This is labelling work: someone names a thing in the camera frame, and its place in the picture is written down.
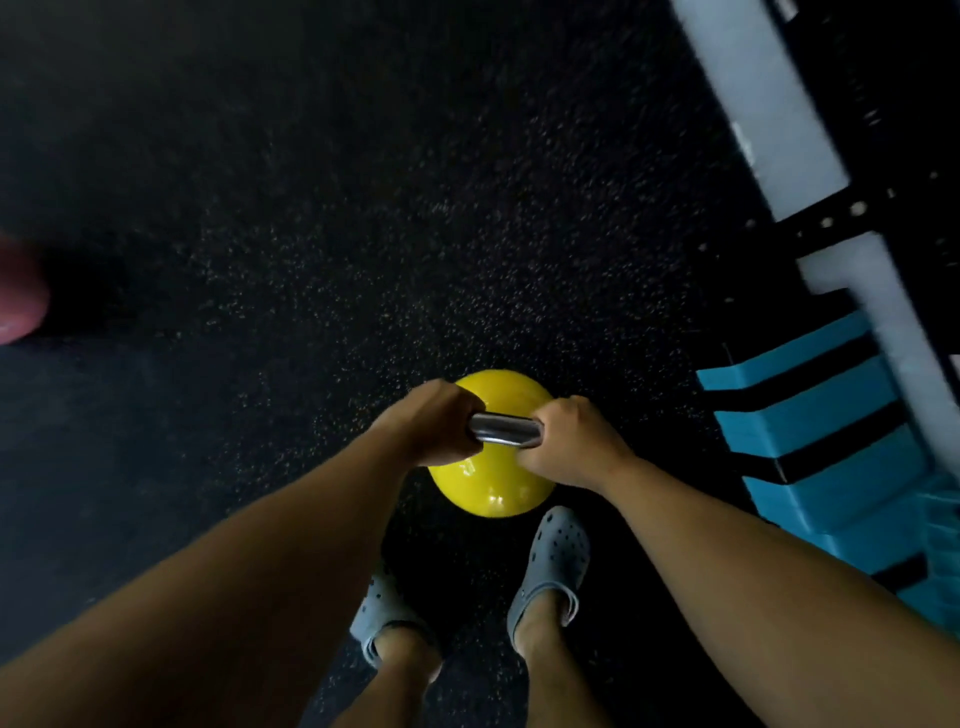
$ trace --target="hand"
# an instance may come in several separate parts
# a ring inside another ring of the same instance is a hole
[[[543,423],[543,443],[516,454],[531,473],[600,493],[611,473],[636,458],[586,397],[553,400],[534,417]]]
[[[463,387],[434,379],[392,404],[370,426],[390,431],[409,448],[414,465],[446,465],[483,449],[467,430],[467,420],[486,406]]]

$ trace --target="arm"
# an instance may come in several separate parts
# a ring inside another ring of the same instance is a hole
[[[713,662],[771,726],[952,726],[960,643],[818,548],[636,458],[585,399],[520,464],[606,497]]]
[[[296,725],[347,633],[403,477],[468,457],[483,402],[432,381],[0,669],[5,726]]]

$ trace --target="black floor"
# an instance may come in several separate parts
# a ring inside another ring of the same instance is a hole
[[[0,44],[0,226],[58,291],[0,350],[0,658],[432,376],[586,394],[742,498],[682,242],[765,212],[667,0],[5,0]],[[569,637],[620,724],[742,716],[615,513],[551,502],[593,540]],[[449,648],[426,725],[522,724],[539,517],[412,478],[385,547]],[[345,646],[304,723],[369,675]]]

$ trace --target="ankle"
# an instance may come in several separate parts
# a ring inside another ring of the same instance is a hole
[[[373,641],[382,669],[399,669],[422,679],[426,687],[440,674],[444,660],[415,627],[399,624],[387,627]]]
[[[566,608],[566,595],[555,589],[541,592],[527,605],[514,633],[516,651],[525,662],[563,642],[560,622]]]

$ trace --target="leg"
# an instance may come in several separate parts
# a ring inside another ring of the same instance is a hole
[[[561,634],[566,597],[542,592],[516,627],[516,647],[530,673],[527,728],[612,728]]]
[[[440,653],[416,629],[388,627],[373,643],[383,664],[333,728],[412,725],[420,713],[424,692],[440,671]]]

